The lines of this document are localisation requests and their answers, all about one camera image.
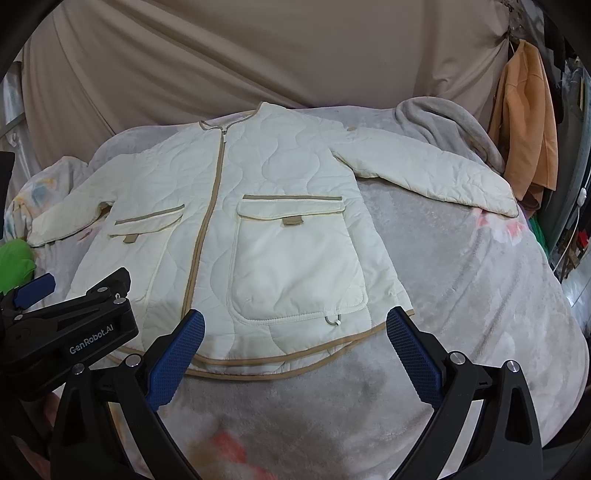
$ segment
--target white quilted jacket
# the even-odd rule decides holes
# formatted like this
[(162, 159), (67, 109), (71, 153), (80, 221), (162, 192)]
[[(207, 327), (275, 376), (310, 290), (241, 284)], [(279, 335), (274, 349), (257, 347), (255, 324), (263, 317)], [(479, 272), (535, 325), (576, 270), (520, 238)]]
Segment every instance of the white quilted jacket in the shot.
[(189, 125), (119, 155), (35, 219), (28, 242), (69, 236), (112, 206), (69, 298), (125, 267), (140, 331), (129, 351), (195, 308), (206, 320), (198, 374), (294, 375), (383, 328), (392, 307), (412, 309), (356, 175), (518, 213), (508, 183), (466, 158), (263, 103), (242, 121)]

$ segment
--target green cloth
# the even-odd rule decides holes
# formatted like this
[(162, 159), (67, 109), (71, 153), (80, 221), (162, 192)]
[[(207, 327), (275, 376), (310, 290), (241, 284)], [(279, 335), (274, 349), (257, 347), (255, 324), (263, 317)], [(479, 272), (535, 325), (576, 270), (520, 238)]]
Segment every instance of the green cloth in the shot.
[(542, 246), (544, 252), (546, 253), (546, 258), (550, 258), (550, 252), (548, 250), (548, 245), (546, 245), (546, 238), (544, 237), (544, 232), (542, 232), (540, 224), (538, 223), (538, 216), (534, 215), (532, 218), (530, 218), (529, 222), (531, 230), (535, 235), (535, 239)]
[(27, 242), (10, 240), (0, 247), (0, 291), (5, 295), (33, 279), (35, 262)]

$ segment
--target jacket sleeve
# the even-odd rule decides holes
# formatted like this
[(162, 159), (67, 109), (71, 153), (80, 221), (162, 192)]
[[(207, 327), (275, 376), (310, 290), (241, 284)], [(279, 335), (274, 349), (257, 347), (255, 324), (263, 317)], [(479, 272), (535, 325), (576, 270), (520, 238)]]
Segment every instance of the jacket sleeve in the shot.
[(27, 243), (40, 247), (74, 235), (95, 222), (113, 205), (120, 188), (133, 178), (135, 155), (118, 155), (94, 172), (60, 203), (33, 220)]
[(433, 145), (375, 128), (321, 121), (333, 155), (358, 177), (381, 177), (442, 202), (518, 215), (511, 186), (493, 170)]

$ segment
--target blue gripper pad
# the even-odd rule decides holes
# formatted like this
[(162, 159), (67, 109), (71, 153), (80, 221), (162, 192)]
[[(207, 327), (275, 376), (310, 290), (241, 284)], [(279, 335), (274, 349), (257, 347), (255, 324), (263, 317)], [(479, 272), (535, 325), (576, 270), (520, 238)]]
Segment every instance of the blue gripper pad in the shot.
[(150, 373), (150, 389), (146, 400), (157, 411), (173, 399), (193, 355), (203, 342), (205, 320), (201, 312), (191, 310), (190, 318), (172, 340)]
[(39, 300), (51, 295), (56, 289), (56, 281), (50, 273), (46, 273), (26, 285), (20, 287), (14, 295), (14, 306), (18, 309), (29, 309)]
[(415, 331), (396, 309), (388, 313), (386, 332), (419, 398), (437, 410), (443, 401), (441, 372)]

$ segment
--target orange garment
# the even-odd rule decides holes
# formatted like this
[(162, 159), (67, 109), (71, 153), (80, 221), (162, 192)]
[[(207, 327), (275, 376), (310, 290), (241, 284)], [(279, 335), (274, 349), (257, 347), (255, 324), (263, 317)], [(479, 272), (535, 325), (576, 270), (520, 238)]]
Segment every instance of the orange garment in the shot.
[(540, 52), (525, 40), (505, 65), (488, 132), (506, 161), (504, 177), (528, 216), (555, 190), (558, 140)]

